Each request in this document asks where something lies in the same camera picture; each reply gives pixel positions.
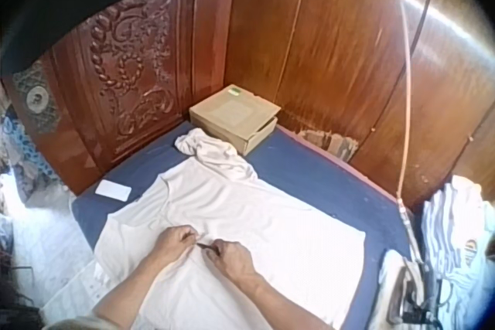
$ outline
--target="shirt sleeve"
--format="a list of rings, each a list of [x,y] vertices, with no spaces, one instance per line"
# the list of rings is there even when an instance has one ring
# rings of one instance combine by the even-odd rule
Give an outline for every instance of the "shirt sleeve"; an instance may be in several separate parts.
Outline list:
[[[76,317],[70,320],[57,322],[56,324],[46,326],[43,330],[118,330],[114,324],[94,315],[85,317]]]

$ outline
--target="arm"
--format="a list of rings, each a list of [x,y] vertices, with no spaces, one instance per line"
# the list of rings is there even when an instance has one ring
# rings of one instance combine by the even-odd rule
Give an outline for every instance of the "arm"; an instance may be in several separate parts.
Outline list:
[[[93,310],[94,315],[119,328],[130,328],[156,276],[190,250],[196,236],[191,226],[171,227],[162,232],[152,252],[129,277],[101,299]]]
[[[325,322],[276,291],[256,272],[251,253],[240,243],[216,240],[206,254],[215,267],[250,298],[274,330],[331,330]]]

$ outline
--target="box lid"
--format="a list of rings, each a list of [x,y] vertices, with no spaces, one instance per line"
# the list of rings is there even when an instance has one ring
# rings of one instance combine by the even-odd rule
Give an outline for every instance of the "box lid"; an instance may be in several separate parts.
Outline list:
[[[249,139],[280,107],[253,93],[230,85],[190,108],[190,111],[245,140]]]

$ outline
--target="wooden wardrobe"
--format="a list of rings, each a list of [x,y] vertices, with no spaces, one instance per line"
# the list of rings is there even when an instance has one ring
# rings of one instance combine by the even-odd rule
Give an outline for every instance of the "wooden wardrobe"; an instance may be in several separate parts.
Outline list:
[[[26,131],[79,194],[219,90],[231,0],[121,0],[4,79]]]

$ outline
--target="cardboard box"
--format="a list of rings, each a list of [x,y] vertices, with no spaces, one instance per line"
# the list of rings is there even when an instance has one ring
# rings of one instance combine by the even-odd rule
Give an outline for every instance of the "cardboard box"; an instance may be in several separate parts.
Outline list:
[[[280,107],[230,85],[189,109],[191,122],[246,155],[273,132]]]

